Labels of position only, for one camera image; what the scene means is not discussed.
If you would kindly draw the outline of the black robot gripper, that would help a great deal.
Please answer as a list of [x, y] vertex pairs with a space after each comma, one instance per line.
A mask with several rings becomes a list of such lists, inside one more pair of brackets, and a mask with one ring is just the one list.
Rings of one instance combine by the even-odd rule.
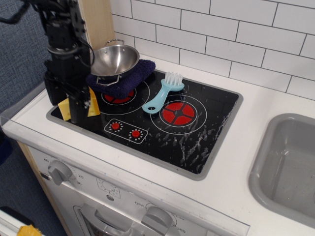
[[58, 105], [69, 96], [71, 122], [79, 123], [88, 116], [91, 105], [85, 82], [91, 71], [90, 48], [86, 44], [74, 44], [66, 49], [49, 45], [47, 49], [51, 59], [44, 63], [47, 68], [44, 83], [50, 102]]

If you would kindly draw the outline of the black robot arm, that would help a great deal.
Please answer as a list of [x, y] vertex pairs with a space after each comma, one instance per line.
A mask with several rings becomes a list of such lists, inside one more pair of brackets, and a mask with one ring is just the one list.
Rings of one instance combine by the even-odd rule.
[[57, 105], [69, 99], [70, 120], [79, 123], [88, 116], [91, 96], [86, 77], [91, 72], [91, 46], [83, 39], [85, 33], [78, 1], [27, 0], [40, 15], [48, 39], [44, 82], [49, 99]]

